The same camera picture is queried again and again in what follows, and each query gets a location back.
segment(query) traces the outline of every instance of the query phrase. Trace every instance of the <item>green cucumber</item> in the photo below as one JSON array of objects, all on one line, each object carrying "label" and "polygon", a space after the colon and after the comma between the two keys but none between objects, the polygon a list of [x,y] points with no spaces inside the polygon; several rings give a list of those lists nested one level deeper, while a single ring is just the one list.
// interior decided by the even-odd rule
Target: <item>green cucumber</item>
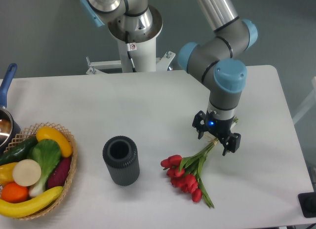
[{"label": "green cucumber", "polygon": [[30,137],[0,157],[0,166],[26,159],[30,149],[38,143],[36,136]]}]

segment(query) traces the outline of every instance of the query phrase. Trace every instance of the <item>bok choy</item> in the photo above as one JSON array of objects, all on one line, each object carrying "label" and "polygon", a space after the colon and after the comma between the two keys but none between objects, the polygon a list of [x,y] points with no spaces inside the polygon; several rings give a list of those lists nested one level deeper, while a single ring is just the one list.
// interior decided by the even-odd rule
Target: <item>bok choy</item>
[{"label": "bok choy", "polygon": [[61,156],[58,143],[54,140],[43,139],[30,150],[28,159],[36,161],[41,168],[40,179],[30,188],[30,197],[36,197],[45,191],[48,177],[57,166]]}]

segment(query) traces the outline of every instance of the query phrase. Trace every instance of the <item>purple eggplant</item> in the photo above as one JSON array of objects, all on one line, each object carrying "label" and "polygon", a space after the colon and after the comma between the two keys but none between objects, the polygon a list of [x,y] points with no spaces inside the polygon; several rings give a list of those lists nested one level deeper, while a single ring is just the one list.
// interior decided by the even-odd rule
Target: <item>purple eggplant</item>
[{"label": "purple eggplant", "polygon": [[70,170],[71,157],[63,158],[47,181],[47,189],[64,186]]}]

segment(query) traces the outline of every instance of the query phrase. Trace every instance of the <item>red tulip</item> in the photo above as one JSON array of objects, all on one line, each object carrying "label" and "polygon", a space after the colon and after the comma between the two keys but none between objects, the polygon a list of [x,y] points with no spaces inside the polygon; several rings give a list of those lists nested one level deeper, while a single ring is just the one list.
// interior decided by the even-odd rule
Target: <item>red tulip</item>
[{"label": "red tulip", "polygon": [[170,182],[173,186],[176,186],[176,184],[179,182],[179,178],[171,178]]},{"label": "red tulip", "polygon": [[173,177],[174,177],[174,169],[173,169],[173,168],[170,168],[170,169],[167,171],[167,176],[170,177],[170,178],[173,178]]},{"label": "red tulip", "polygon": [[202,198],[202,191],[200,189],[196,189],[192,194],[192,200],[193,202],[197,203]]},{"label": "red tulip", "polygon": [[177,188],[181,188],[185,185],[185,180],[184,178],[180,178],[180,180],[176,183]]},{"label": "red tulip", "polygon": [[197,181],[196,180],[196,177],[192,174],[188,174],[185,176],[185,181],[186,181],[186,184],[188,186],[188,188],[192,187],[192,185]]},{"label": "red tulip", "polygon": [[174,176],[175,177],[183,176],[184,173],[185,173],[184,168],[182,168],[180,172],[179,172],[179,167],[178,166],[174,169]]},{"label": "red tulip", "polygon": [[182,157],[180,155],[173,155],[168,157],[168,160],[172,165],[179,166],[182,161]]},{"label": "red tulip", "polygon": [[160,165],[164,168],[171,168],[172,167],[172,164],[169,162],[168,159],[161,161]]},{"label": "red tulip", "polygon": [[197,187],[198,187],[198,182],[195,181],[193,185],[190,188],[188,188],[188,192],[193,193],[194,191],[196,191]]},{"label": "red tulip", "polygon": [[186,193],[186,192],[188,192],[188,187],[186,185],[184,185],[181,187],[181,190],[183,193]]}]

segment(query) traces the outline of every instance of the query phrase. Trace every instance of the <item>white table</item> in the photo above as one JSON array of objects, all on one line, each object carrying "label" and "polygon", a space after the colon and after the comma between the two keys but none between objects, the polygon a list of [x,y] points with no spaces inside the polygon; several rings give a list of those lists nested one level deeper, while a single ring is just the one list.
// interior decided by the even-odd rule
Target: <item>white table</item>
[{"label": "white table", "polygon": [[[272,66],[248,67],[234,131],[236,153],[218,145],[202,179],[215,204],[194,204],[169,183],[160,161],[201,150],[192,128],[206,111],[209,92],[184,71],[15,79],[8,110],[24,128],[55,122],[67,127],[79,147],[71,189],[53,212],[33,221],[0,217],[1,228],[200,228],[249,229],[315,223],[301,212],[297,195],[313,191],[300,145]],[[102,159],[107,140],[130,137],[141,174],[128,187],[113,183]]]}]

